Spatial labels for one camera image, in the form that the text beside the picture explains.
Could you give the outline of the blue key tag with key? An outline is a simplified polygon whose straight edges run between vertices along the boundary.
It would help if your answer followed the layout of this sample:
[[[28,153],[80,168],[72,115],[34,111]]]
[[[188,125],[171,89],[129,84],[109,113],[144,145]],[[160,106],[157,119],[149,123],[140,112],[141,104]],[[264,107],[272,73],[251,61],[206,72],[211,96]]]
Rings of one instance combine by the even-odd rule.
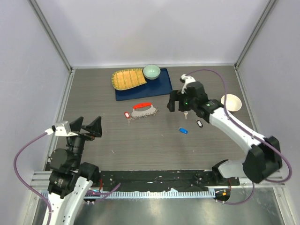
[[[188,134],[188,131],[182,127],[179,128],[179,131],[183,134]]]

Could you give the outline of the red keyring holder with rings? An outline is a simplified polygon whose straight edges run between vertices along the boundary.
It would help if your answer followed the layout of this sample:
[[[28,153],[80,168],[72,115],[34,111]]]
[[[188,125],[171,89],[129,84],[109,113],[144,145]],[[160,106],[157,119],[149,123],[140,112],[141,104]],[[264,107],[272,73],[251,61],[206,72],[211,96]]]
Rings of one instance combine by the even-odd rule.
[[[155,108],[151,102],[139,103],[133,106],[131,118],[139,119],[151,115],[156,115],[157,111],[158,109]]]

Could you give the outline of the red key tag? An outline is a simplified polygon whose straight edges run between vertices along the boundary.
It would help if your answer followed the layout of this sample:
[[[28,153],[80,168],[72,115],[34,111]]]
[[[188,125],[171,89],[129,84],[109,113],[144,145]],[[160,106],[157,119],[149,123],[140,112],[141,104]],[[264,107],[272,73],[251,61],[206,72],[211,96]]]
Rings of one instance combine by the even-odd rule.
[[[130,119],[130,118],[131,118],[129,112],[124,112],[124,115],[125,115],[125,117],[126,117],[127,119]]]

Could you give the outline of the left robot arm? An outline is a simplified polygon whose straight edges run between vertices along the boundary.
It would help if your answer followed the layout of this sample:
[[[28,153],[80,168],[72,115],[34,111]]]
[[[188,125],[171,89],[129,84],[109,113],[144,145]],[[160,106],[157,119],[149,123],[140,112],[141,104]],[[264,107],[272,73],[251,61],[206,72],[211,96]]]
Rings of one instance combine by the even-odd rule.
[[[83,117],[72,122],[55,123],[47,134],[65,137],[66,148],[57,148],[50,155],[48,202],[50,211],[45,214],[45,225],[72,225],[80,204],[90,187],[100,181],[99,167],[81,162],[86,141],[102,136],[102,118],[96,117],[90,124],[83,125]]]

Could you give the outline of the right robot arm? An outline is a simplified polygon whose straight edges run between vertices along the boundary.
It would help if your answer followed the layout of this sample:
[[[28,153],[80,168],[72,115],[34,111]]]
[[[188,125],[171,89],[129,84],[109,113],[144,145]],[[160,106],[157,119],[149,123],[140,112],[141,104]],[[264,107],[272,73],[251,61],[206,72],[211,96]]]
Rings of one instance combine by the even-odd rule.
[[[223,185],[231,177],[242,176],[260,183],[282,167],[278,139],[266,138],[240,122],[225,111],[220,101],[209,99],[200,82],[191,82],[181,90],[171,91],[167,104],[170,112],[175,111],[176,102],[179,111],[194,111],[199,118],[228,135],[246,154],[245,159],[226,159],[214,165],[211,178],[215,184]]]

